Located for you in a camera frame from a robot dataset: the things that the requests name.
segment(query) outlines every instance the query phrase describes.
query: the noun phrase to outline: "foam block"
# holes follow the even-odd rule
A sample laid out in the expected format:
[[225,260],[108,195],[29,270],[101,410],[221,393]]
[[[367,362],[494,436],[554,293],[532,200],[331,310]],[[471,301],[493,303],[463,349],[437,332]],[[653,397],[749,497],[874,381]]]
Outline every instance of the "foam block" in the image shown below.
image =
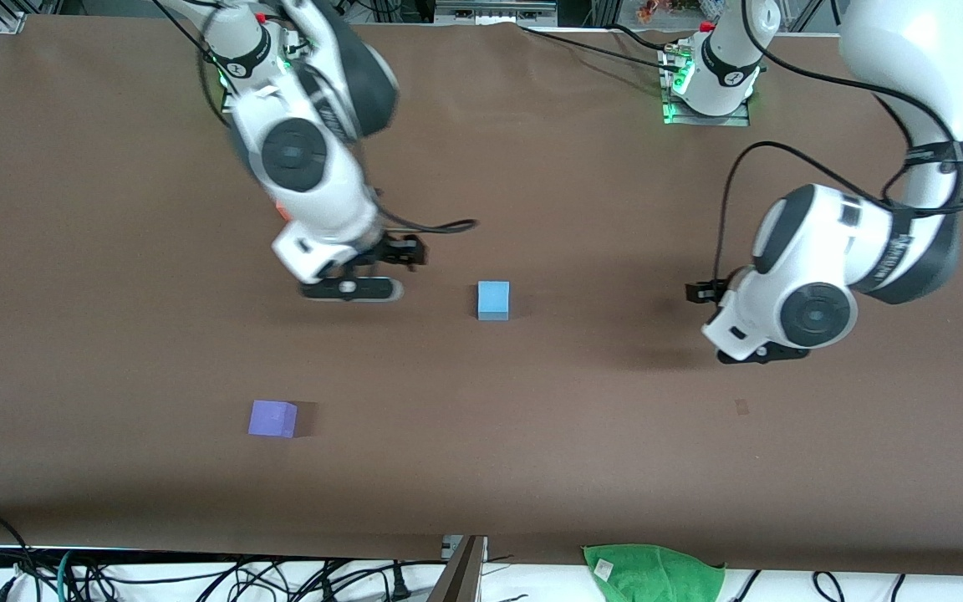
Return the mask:
[[291,439],[295,435],[295,412],[295,404],[287,401],[255,400],[247,434]]
[[478,283],[478,319],[482,321],[506,321],[511,309],[509,297],[512,283],[505,281],[481,281]]

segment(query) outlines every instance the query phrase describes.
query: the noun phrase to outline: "cardboard piece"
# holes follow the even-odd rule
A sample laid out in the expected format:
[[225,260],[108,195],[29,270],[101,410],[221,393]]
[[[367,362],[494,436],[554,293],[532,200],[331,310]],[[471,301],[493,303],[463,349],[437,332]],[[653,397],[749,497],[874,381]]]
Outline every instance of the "cardboard piece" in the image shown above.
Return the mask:
[[[963,572],[963,257],[784,365],[718,365],[711,310],[683,300],[750,142],[882,186],[902,145],[870,95],[769,69],[748,129],[669,126],[645,66],[511,26],[360,32],[402,87],[366,145],[383,202],[481,220],[425,237],[417,273],[382,268],[396,304],[298,296],[268,247],[282,218],[170,23],[37,15],[0,37],[0,512],[24,537],[417,558],[488,533],[520,561],[634,541]],[[772,48],[844,73],[832,38]],[[775,199],[823,181],[746,159],[723,270]],[[500,328],[474,317],[492,274],[516,286]],[[272,452],[241,428],[257,397],[321,400],[320,430]]]

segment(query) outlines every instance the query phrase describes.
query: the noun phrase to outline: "black cable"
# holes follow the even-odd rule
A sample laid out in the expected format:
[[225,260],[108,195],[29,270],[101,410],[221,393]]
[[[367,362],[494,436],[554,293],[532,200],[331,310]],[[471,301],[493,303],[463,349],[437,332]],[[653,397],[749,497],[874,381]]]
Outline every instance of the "black cable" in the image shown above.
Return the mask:
[[222,585],[222,582],[224,582],[225,579],[229,579],[229,575],[236,573],[241,567],[243,567],[244,564],[246,563],[237,561],[237,564],[233,565],[232,568],[222,572],[222,574],[219,574],[217,579],[212,580],[211,583],[207,584],[206,589],[200,592],[199,597],[196,598],[196,602],[206,602],[207,599],[210,599],[211,594],[214,594],[214,590],[217,589],[217,586]]
[[411,590],[404,580],[404,569],[396,560],[393,560],[393,594],[385,597],[390,602],[399,602],[401,599],[411,598]]
[[756,582],[761,572],[763,571],[759,569],[757,569],[756,571],[753,571],[752,575],[749,575],[749,579],[746,579],[745,585],[741,587],[741,591],[738,592],[737,598],[733,599],[731,602],[745,602],[746,595],[749,595],[749,588],[751,588],[752,584]]
[[661,69],[661,71],[669,71],[669,72],[672,72],[672,73],[675,73],[675,72],[679,71],[679,68],[676,68],[675,65],[658,64],[658,62],[656,62],[656,61],[646,61],[645,59],[639,59],[639,58],[637,58],[637,57],[627,56],[627,54],[613,53],[612,50],[607,50],[607,49],[605,49],[605,48],[599,48],[599,47],[597,47],[597,46],[591,46],[591,45],[588,45],[588,44],[582,44],[581,42],[574,41],[574,39],[560,38],[558,35],[552,35],[552,34],[550,34],[550,33],[544,32],[544,31],[537,31],[537,30],[534,30],[534,29],[530,29],[530,28],[528,28],[528,27],[523,27],[523,26],[521,26],[521,24],[520,24],[520,26],[519,26],[519,29],[521,29],[522,31],[525,31],[525,32],[527,32],[527,33],[531,33],[531,34],[534,34],[534,35],[539,35],[540,38],[555,39],[555,41],[557,41],[557,42],[562,42],[562,43],[564,43],[564,44],[570,44],[570,45],[572,45],[572,46],[578,46],[578,48],[585,48],[586,50],[593,50],[594,53],[607,54],[609,57],[615,57],[615,58],[617,58],[617,59],[623,59],[623,61],[630,61],[630,62],[632,62],[632,64],[643,64],[643,65],[650,66],[651,68]]
[[160,585],[160,584],[167,584],[167,583],[186,582],[187,580],[216,578],[218,575],[221,575],[224,572],[225,571],[218,571],[216,573],[206,573],[203,575],[186,576],[186,578],[170,578],[170,579],[118,579],[118,578],[111,578],[111,576],[107,576],[106,579],[112,583],[120,583],[123,585]]
[[[37,573],[38,566],[35,563],[35,561],[32,559],[31,549],[29,548],[28,544],[24,542],[24,538],[20,537],[20,533],[17,533],[17,529],[15,529],[11,525],[11,523],[8,523],[7,519],[1,518],[1,517],[0,517],[0,526],[3,527],[5,530],[10,531],[10,536],[14,538],[14,541],[17,542],[17,545],[19,546],[20,551],[22,551],[22,554],[24,556],[24,561],[26,561],[26,563],[29,565],[29,568],[32,570],[32,572]],[[37,578],[37,582],[35,582],[35,599],[37,600],[37,602],[42,602],[42,599],[43,599],[43,586],[39,585],[38,578]]]
[[[834,599],[827,595],[827,592],[823,590],[822,585],[819,585],[819,576],[826,575],[827,579],[830,579],[830,583],[834,586],[834,591],[838,592],[838,599]],[[845,594],[842,594],[842,586],[838,585],[838,579],[834,578],[834,575],[828,571],[817,571],[813,573],[813,587],[817,588],[817,594],[822,595],[823,599],[827,602],[845,602]]]
[[203,50],[203,46],[202,44],[199,43],[198,39],[195,39],[194,37],[192,37],[192,35],[188,33],[188,30],[184,29],[184,26],[182,26],[182,24],[176,22],[176,18],[173,17],[173,14],[169,12],[168,8],[164,7],[163,3],[160,3],[160,0],[151,0],[151,1],[154,3],[156,7],[158,7],[158,10],[161,11],[161,14],[164,14],[166,18],[169,19],[169,23],[173,23],[173,27],[176,27],[177,31],[180,31],[181,33],[184,34],[185,38],[188,38],[188,41],[191,42],[192,46],[195,46],[201,51]]
[[177,31],[180,31],[182,34],[184,34],[184,37],[188,38],[188,42],[191,42],[191,45],[196,47],[196,71],[199,75],[199,85],[202,87],[203,99],[206,100],[206,106],[210,107],[211,113],[218,118],[218,121],[221,121],[222,125],[229,126],[228,121],[225,119],[225,115],[222,115],[222,111],[219,110],[214,103],[213,96],[211,96],[210,85],[206,84],[206,74],[204,74],[203,69],[204,61],[214,64],[215,68],[218,69],[218,73],[221,74],[222,78],[226,80],[226,83],[229,83],[229,88],[232,89],[233,94],[238,93],[237,85],[234,84],[232,79],[225,74],[222,66],[218,64],[217,59],[214,58],[214,53],[211,53],[211,50],[207,48],[207,46],[204,46],[204,43],[206,42],[206,32],[210,31],[210,26],[212,23],[214,23],[214,17],[217,16],[218,12],[224,7],[218,3],[217,6],[214,7],[214,11],[211,11],[211,14],[206,16],[206,19],[203,20],[202,26],[199,27],[199,39],[196,39],[194,35],[191,35],[191,33],[188,32],[188,30],[184,29],[182,24],[178,23],[177,20],[173,18],[171,12],[169,12],[168,8],[166,8],[160,0],[151,1],[156,7],[158,7],[158,10],[161,11],[161,14],[164,14],[166,18],[173,23],[173,27],[176,27]]
[[314,575],[311,575],[310,579],[307,579],[303,585],[299,586],[297,591],[295,591],[295,594],[290,595],[288,602],[299,602],[300,599],[303,599],[305,595],[310,594],[310,592],[321,583],[321,578],[324,576],[325,578],[328,578],[333,574],[333,572],[336,572],[347,565],[348,562],[348,560],[326,560],[321,570],[314,573]]
[[371,11],[374,15],[397,15],[400,9],[404,7],[404,3],[400,1],[392,8],[377,8],[374,5],[363,3],[363,0],[351,0],[352,4],[359,4],[360,7],[366,8],[366,10]]
[[[356,130],[359,129],[359,120],[355,120]],[[364,148],[362,140],[356,142],[356,149],[359,149],[359,168],[363,171],[364,182],[368,179],[367,176],[367,165],[366,165],[366,148]],[[454,222],[448,222],[447,224],[441,224],[439,226],[424,226],[421,224],[416,224],[410,220],[405,220],[403,217],[397,216],[390,210],[385,209],[385,206],[378,201],[378,197],[381,196],[380,190],[374,190],[374,206],[378,208],[378,213],[382,217],[386,218],[390,222],[396,222],[396,224],[404,226],[404,228],[409,228],[414,230],[414,232],[419,233],[431,233],[431,235],[458,235],[458,233],[466,232],[466,230],[471,230],[477,228],[478,220],[473,220],[473,218],[466,218],[466,220],[455,220]]]
[[898,602],[898,590],[901,589],[902,584],[905,583],[905,573],[898,575],[898,580],[895,580],[894,587],[890,590],[890,602]]
[[622,31],[623,33],[629,35],[630,39],[633,39],[635,42],[637,42],[638,44],[641,44],[642,46],[645,46],[646,48],[658,50],[658,51],[661,51],[661,53],[662,51],[664,51],[664,45],[653,44],[648,39],[640,37],[637,34],[637,32],[630,29],[630,27],[626,27],[625,24],[619,24],[619,23],[605,24],[604,29],[613,29],[616,31]]
[[439,226],[424,226],[397,216],[397,214],[385,209],[385,206],[382,206],[377,199],[375,199],[374,204],[378,206],[378,213],[381,213],[381,216],[386,220],[396,222],[396,224],[412,229],[414,232],[428,233],[428,235],[458,235],[458,233],[466,232],[466,230],[477,228],[478,225],[478,220],[466,218],[466,220],[455,220]]
[[[270,587],[266,586],[266,585],[263,584],[263,583],[259,583],[259,582],[260,582],[260,580],[262,579],[262,576],[263,576],[263,575],[267,574],[268,572],[273,571],[273,570],[278,566],[278,564],[281,564],[281,563],[283,563],[283,560],[274,560],[274,561],[271,561],[271,563],[270,563],[270,565],[268,565],[268,567],[266,567],[265,569],[257,572],[256,574],[252,574],[251,572],[247,571],[247,570],[244,569],[244,568],[241,568],[241,570],[238,570],[236,573],[234,573],[234,575],[236,575],[236,578],[237,578],[237,583],[236,583],[236,585],[233,586],[233,589],[235,589],[235,590],[237,591],[237,594],[236,594],[236,595],[230,595],[230,597],[229,597],[229,602],[238,602],[238,601],[240,601],[241,594],[244,594],[244,591],[245,591],[248,587],[252,587],[252,586],[263,588],[263,589],[265,589],[266,591],[270,592],[270,594],[273,595],[274,599],[278,599],[278,595],[277,595],[277,594],[274,594],[274,591],[273,591]],[[245,575],[251,576],[251,579],[249,579],[246,583],[241,582],[241,580],[240,580],[240,573],[241,573],[241,571],[242,571]]]
[[214,8],[214,11],[211,12],[210,15],[207,15],[206,19],[203,19],[202,27],[199,29],[200,46],[196,49],[196,72],[199,74],[199,85],[203,88],[203,99],[206,100],[206,106],[210,107],[211,113],[214,114],[214,117],[217,117],[218,121],[221,121],[222,125],[228,127],[229,122],[225,119],[225,115],[222,114],[222,110],[219,110],[214,104],[210,85],[206,81],[206,69],[203,68],[204,62],[214,64],[215,68],[218,69],[218,73],[222,74],[222,77],[232,85],[232,91],[236,94],[237,86],[229,79],[229,76],[222,73],[222,67],[214,60],[210,49],[203,47],[203,44],[206,42],[206,34],[210,31],[211,23],[214,23],[214,17],[217,15],[217,12],[221,10],[221,8]]
[[355,576],[355,579],[347,580],[347,582],[345,582],[344,585],[341,585],[340,587],[333,589],[331,592],[329,592],[328,595],[325,595],[325,597],[322,598],[321,602],[333,602],[334,599],[336,599],[336,595],[339,594],[340,591],[343,591],[344,588],[347,588],[348,586],[352,585],[352,583],[359,582],[360,580],[370,578],[370,576],[374,576],[374,575],[381,575],[381,578],[385,580],[385,592],[387,594],[387,592],[389,592],[389,576],[385,574],[385,571],[389,568],[390,568],[390,565],[389,567],[381,567],[378,569],[364,569],[360,571],[355,571],[353,573],[348,573],[347,575],[344,575],[343,578],[337,579],[335,583],[344,582],[345,579],[351,578],[351,576]]
[[769,60],[771,60],[774,64],[781,66],[781,68],[788,69],[788,71],[792,71],[797,75],[809,77],[810,79],[827,81],[827,83],[829,84],[848,85],[848,87],[851,87],[851,88],[859,88],[860,90],[867,90],[868,92],[875,92],[876,94],[883,94],[886,96],[890,96],[890,98],[893,98],[893,99],[904,100],[904,102],[909,103],[910,105],[913,105],[914,107],[918,108],[918,110],[924,111],[924,113],[928,115],[928,117],[931,118],[932,121],[934,121],[935,124],[940,127],[941,132],[943,132],[943,134],[946,136],[946,139],[948,142],[959,141],[956,139],[955,135],[953,135],[953,130],[951,130],[950,127],[946,124],[946,122],[944,122],[943,118],[939,117],[939,114],[935,113],[935,111],[931,107],[929,107],[928,105],[925,105],[925,103],[921,102],[921,100],[915,99],[913,98],[913,96],[909,96],[905,92],[899,92],[898,90],[894,90],[891,88],[884,88],[882,87],[882,85],[866,84],[863,81],[856,81],[852,79],[842,79],[842,77],[834,77],[832,75],[815,73],[813,71],[808,71],[807,69],[799,68],[799,66],[797,65],[788,64],[787,61],[784,61],[779,57],[775,56],[775,54],[772,54],[771,50],[768,50],[763,45],[761,45],[760,41],[757,41],[756,35],[753,34],[752,27],[749,26],[749,12],[748,10],[746,10],[746,3],[748,3],[748,0],[741,0],[742,27],[745,28],[746,35],[748,35],[749,41],[752,42],[752,45],[756,46],[757,50],[760,50],[760,53],[764,54],[765,57],[768,57]]

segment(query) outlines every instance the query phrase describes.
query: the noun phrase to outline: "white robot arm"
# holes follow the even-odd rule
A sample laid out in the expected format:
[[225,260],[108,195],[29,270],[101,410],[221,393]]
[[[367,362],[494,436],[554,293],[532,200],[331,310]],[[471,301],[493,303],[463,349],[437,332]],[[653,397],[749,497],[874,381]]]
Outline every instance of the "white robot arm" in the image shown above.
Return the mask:
[[[230,138],[288,219],[273,251],[318,300],[393,301],[402,286],[379,262],[425,263],[417,236],[383,228],[375,191],[348,145],[391,122],[399,89],[389,65],[325,0],[282,0],[280,19],[252,4],[161,0],[197,23],[224,69]],[[368,266],[371,274],[355,270]]]
[[800,187],[764,217],[752,264],[730,281],[711,283],[711,294],[690,286],[690,296],[698,296],[691,300],[721,296],[703,332],[726,363],[803,357],[852,330],[854,290],[905,304],[938,289],[955,270],[963,202],[963,0],[853,0],[841,53],[860,80],[919,100],[941,125],[922,108],[880,94],[909,138],[899,201]]

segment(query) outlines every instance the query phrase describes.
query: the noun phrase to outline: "power cord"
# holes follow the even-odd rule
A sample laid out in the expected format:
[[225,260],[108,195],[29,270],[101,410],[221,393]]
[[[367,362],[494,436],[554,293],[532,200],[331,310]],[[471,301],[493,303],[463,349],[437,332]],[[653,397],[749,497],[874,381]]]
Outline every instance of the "power cord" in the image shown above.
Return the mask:
[[890,602],[898,602],[898,591],[905,583],[905,576],[905,573],[902,573],[898,575],[898,579],[894,581],[894,587],[890,590]]
[[188,30],[184,29],[182,24],[178,23],[177,20],[173,18],[173,15],[171,12],[169,12],[168,8],[161,3],[161,0],[151,1],[156,7],[158,7],[158,10],[161,11],[161,14],[164,14],[166,18],[173,23],[173,27],[176,27],[177,31],[180,31],[185,38],[188,38],[188,42],[191,42],[191,45],[196,47],[196,71],[199,75],[199,85],[202,87],[203,99],[206,100],[206,106],[210,107],[214,117],[217,117],[218,121],[221,121],[222,125],[229,126],[229,122],[226,121],[225,115],[222,115],[222,111],[219,110],[214,104],[214,99],[211,97],[210,87],[206,84],[206,76],[203,74],[204,61],[214,64],[215,68],[218,69],[218,73],[221,74],[222,78],[225,79],[227,84],[229,84],[229,88],[232,90],[233,94],[238,93],[237,85],[232,82],[232,79],[230,79],[230,77],[225,73],[225,69],[222,69],[222,66],[218,64],[217,59],[214,58],[214,53],[211,53],[209,47],[206,46],[206,32],[210,31],[210,26],[212,23],[214,23],[214,17],[217,16],[219,11],[224,10],[225,5],[218,3],[214,8],[214,11],[211,12],[206,19],[204,19],[202,27],[199,27],[199,39],[196,39],[194,35],[188,33]]
[[17,529],[15,529],[11,523],[7,522],[7,519],[0,517],[0,526],[7,530],[10,533],[10,536],[14,538],[14,541],[17,542],[17,546],[20,548],[20,552],[22,552],[24,564],[26,564],[26,567],[24,568],[27,568],[28,571],[31,571],[31,575],[33,575],[37,580],[37,583],[35,583],[35,599],[37,602],[42,602],[43,586],[39,585],[39,567],[35,563],[35,560],[32,559],[31,548],[26,542],[24,542],[24,538],[20,537],[20,533],[17,531]]
[[[532,34],[532,35],[537,35],[539,38],[554,39],[554,41],[562,42],[563,44],[569,44],[569,45],[572,45],[572,46],[578,46],[578,48],[584,48],[584,49],[586,49],[586,50],[592,50],[592,51],[594,51],[594,53],[607,54],[609,57],[615,57],[615,58],[617,58],[617,59],[623,59],[623,61],[630,61],[632,64],[643,64],[643,65],[650,66],[651,68],[654,68],[654,69],[661,69],[661,71],[668,71],[668,72],[671,72],[671,73],[675,73],[675,72],[679,71],[679,68],[676,68],[675,65],[658,64],[658,62],[656,62],[656,61],[646,61],[645,59],[639,59],[639,58],[637,58],[637,57],[630,57],[630,56],[627,56],[627,54],[615,53],[614,51],[608,50],[608,49],[606,49],[606,48],[600,48],[600,47],[597,47],[597,46],[591,46],[591,45],[589,45],[589,44],[583,44],[583,43],[581,43],[581,42],[578,42],[577,39],[560,38],[558,35],[552,35],[552,34],[550,34],[550,33],[544,32],[544,31],[537,31],[537,30],[535,30],[535,29],[530,29],[529,27],[523,27],[523,26],[521,26],[521,24],[520,24],[520,26],[519,26],[519,29],[521,29],[522,31],[525,31],[525,32],[527,32],[527,33],[530,33],[530,34]],[[637,42],[638,39],[641,39],[641,38],[638,38],[638,35],[634,35],[634,38],[637,38],[637,39],[634,40],[635,42]]]
[[746,579],[745,585],[741,587],[741,591],[738,592],[737,597],[735,597],[734,599],[731,599],[731,602],[745,602],[746,595],[749,595],[749,589],[752,588],[753,583],[756,583],[757,578],[759,578],[761,572],[763,571],[759,569],[757,569],[756,571],[753,571],[752,575],[749,575],[749,579]]
[[400,567],[397,561],[393,560],[393,594],[391,597],[387,597],[391,602],[399,602],[401,599],[411,598],[411,590],[408,589],[408,584],[404,581],[404,569]]
[[[355,129],[359,130],[358,117],[355,119]],[[358,142],[355,142],[355,148],[358,149],[359,168],[363,171],[363,182],[367,183],[370,179],[370,176],[369,169],[366,165],[366,148],[364,148],[363,141],[359,140]],[[466,232],[466,230],[477,228],[478,220],[474,220],[474,218],[455,220],[454,222],[448,222],[447,224],[441,224],[439,226],[424,226],[421,224],[416,224],[416,222],[405,220],[405,218],[399,217],[389,209],[386,209],[385,205],[382,205],[382,202],[379,201],[381,194],[382,193],[379,188],[374,188],[374,198],[372,198],[372,201],[374,201],[374,205],[378,208],[378,213],[381,214],[382,217],[386,218],[386,220],[404,226],[404,228],[408,228],[410,232],[430,233],[431,235],[458,235],[458,233]]]
[[[830,579],[830,583],[832,583],[834,586],[834,591],[838,592],[838,599],[830,597],[830,595],[823,590],[822,585],[819,585],[819,578],[821,578],[821,576],[826,576],[827,579]],[[825,599],[827,602],[845,602],[845,594],[842,594],[842,586],[838,584],[838,579],[834,578],[833,573],[830,573],[829,571],[814,572],[813,587],[815,590],[817,590],[817,594],[821,595],[821,597],[823,597],[823,599]]]
[[641,44],[642,46],[645,46],[646,48],[657,50],[657,51],[664,51],[664,45],[653,44],[648,39],[640,37],[638,35],[638,32],[635,32],[634,30],[630,29],[630,27],[626,27],[625,24],[609,23],[609,24],[605,24],[604,29],[622,31],[623,33],[629,35],[630,39],[633,39],[635,42],[637,42],[638,44]]
[[377,8],[377,5],[363,3],[363,0],[349,0],[351,4],[359,4],[360,7],[366,8],[367,11],[371,11],[374,15],[398,15],[400,9],[404,7],[404,3],[396,3],[392,8]]

